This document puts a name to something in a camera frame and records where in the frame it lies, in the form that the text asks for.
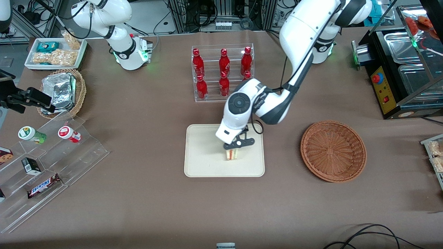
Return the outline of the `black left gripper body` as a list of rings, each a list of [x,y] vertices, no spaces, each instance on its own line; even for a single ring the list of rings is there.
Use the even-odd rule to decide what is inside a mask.
[[[248,138],[247,132],[249,131],[248,126],[246,126],[240,134],[238,134],[231,144],[224,143],[224,145],[233,145],[235,148],[235,142],[243,142],[243,147],[251,146],[255,143],[254,138]]]

